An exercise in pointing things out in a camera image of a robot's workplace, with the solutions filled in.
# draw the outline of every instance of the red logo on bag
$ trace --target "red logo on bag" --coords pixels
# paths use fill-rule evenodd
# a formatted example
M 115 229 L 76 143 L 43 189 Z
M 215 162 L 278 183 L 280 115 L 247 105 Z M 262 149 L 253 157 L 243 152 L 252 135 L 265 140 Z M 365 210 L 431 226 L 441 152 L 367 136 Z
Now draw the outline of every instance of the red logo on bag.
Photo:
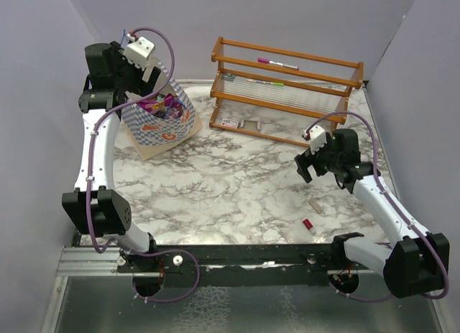
M 144 124 L 144 126 L 142 127 L 142 130 L 146 131 L 146 130 L 157 130 L 159 129 L 159 127 L 157 126 L 151 126 L 149 124 Z
M 163 133 L 161 134 L 161 137 L 167 141 L 172 141 L 172 140 L 175 140 L 175 138 L 177 137 L 176 134 L 168 134 L 168 133 Z
M 182 116 L 182 121 L 180 123 L 186 123 L 190 119 L 190 109 L 184 111 L 184 115 Z

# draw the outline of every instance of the gift bag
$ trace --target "gift bag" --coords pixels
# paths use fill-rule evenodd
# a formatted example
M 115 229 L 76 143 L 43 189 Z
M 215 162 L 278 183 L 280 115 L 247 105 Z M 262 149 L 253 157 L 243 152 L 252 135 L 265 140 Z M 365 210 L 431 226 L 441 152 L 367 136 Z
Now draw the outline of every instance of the gift bag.
M 158 59 L 152 58 L 149 69 L 145 73 L 147 78 L 149 78 L 154 66 L 162 71 L 155 84 L 156 90 L 164 84 L 168 72 L 164 65 L 158 62 Z M 182 106 L 180 117 L 174 119 L 159 118 L 137 104 L 127 106 L 121 113 L 121 117 L 128 127 L 128 135 L 142 160 L 149 159 L 179 145 L 203 126 L 192 102 L 173 78 L 161 90 L 160 95 L 172 95 L 176 101 L 180 102 Z M 140 97 L 132 94 L 129 95 L 129 98 L 134 100 Z

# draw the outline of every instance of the white marble surface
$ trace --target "white marble surface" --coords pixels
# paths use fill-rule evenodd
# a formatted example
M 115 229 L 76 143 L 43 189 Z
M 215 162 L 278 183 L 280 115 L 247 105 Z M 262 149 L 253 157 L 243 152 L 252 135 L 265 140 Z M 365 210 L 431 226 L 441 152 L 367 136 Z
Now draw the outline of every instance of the white marble surface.
M 203 120 L 203 129 L 181 145 L 148 161 L 141 161 L 125 134 L 116 139 L 114 177 L 117 191 L 132 206 L 133 221 L 161 244 L 244 244 L 330 242 L 346 232 L 361 232 L 375 242 L 383 231 L 362 203 L 340 190 L 331 174 L 307 184 L 296 173 L 294 157 L 301 147 L 209 129 L 214 99 L 210 86 L 186 88 Z M 276 117 L 278 111 L 245 107 L 243 116 L 262 116 L 263 132 L 298 139 L 313 120 Z M 354 91 L 349 109 L 370 122 L 363 91 Z M 223 109 L 219 118 L 234 116 Z M 363 160 L 372 147 L 365 126 L 349 117 L 345 127 L 357 130 Z M 387 166 L 379 151 L 379 169 L 388 184 Z M 314 198 L 324 212 L 308 203 Z M 302 224 L 309 218 L 313 236 Z

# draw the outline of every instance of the gray backdrop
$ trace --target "gray backdrop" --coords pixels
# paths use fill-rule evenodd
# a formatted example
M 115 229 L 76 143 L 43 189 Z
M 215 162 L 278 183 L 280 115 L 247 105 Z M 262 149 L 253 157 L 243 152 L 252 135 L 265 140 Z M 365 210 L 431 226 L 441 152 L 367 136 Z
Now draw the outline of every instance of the gray backdrop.
M 163 31 L 177 54 L 175 77 L 214 79 L 218 36 L 364 61 L 373 74 L 412 0 L 72 0 L 94 35 L 121 38 L 123 28 Z M 160 40 L 157 54 L 169 58 Z
M 454 314 L 460 310 L 459 6 L 460 0 L 415 0 L 369 83 L 402 202 L 451 241 Z
M 0 331 L 37 333 L 73 233 L 92 37 L 69 0 L 0 0 Z

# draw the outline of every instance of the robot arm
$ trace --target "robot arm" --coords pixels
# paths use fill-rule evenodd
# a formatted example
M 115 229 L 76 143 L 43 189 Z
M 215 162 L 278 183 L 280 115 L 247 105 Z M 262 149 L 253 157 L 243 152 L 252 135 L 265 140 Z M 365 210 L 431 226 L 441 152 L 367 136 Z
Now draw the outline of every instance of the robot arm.
M 83 155 L 74 192 L 64 193 L 62 199 L 64 210 L 81 234 L 88 234 L 85 190 L 94 126 L 108 110 L 125 102 L 126 92 L 140 96 L 151 93 L 161 73 L 154 68 L 148 81 L 143 80 L 155 45 L 144 37 L 130 40 L 125 49 L 117 42 L 93 44 L 85 49 L 89 75 L 78 101 L 85 132 Z M 109 115 L 98 129 L 94 147 L 91 213 L 95 235 L 115 238 L 128 250 L 149 252 L 155 243 L 152 236 L 132 223 L 128 201 L 114 190 L 114 144 L 119 125 L 120 114 Z
M 360 233 L 334 237 L 332 250 L 337 263 L 344 268 L 350 262 L 362 265 L 380 274 L 389 290 L 399 298 L 426 293 L 443 288 L 443 276 L 433 255 L 422 243 L 413 227 L 426 236 L 438 253 L 444 266 L 449 263 L 449 241 L 442 234 L 431 234 L 388 191 L 383 178 L 377 177 L 382 187 L 410 220 L 410 225 L 396 212 L 386 195 L 377 185 L 373 164 L 361 162 L 358 137 L 351 129 L 338 129 L 329 133 L 315 126 L 304 135 L 310 140 L 310 149 L 298 155 L 295 161 L 298 173 L 307 183 L 312 181 L 308 168 L 313 166 L 316 175 L 332 172 L 338 183 L 343 183 L 372 213 L 385 232 L 390 246 L 370 242 Z

